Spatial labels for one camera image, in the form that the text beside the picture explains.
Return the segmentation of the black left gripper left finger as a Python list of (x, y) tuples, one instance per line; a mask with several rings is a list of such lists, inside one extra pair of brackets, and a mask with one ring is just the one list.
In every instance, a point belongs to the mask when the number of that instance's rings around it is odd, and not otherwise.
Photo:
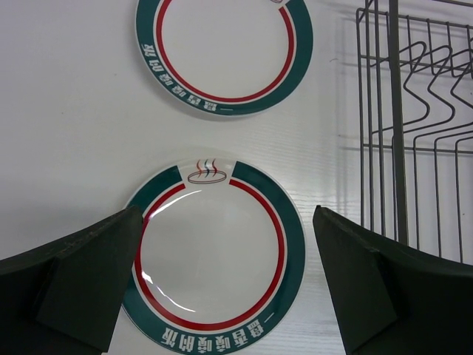
[(3, 259), (1, 353), (106, 353), (142, 226), (132, 206)]

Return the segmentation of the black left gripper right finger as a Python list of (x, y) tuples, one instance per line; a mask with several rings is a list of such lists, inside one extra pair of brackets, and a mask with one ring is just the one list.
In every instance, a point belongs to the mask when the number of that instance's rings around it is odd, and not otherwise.
[(346, 354), (471, 354), (472, 266), (317, 206), (313, 228)]

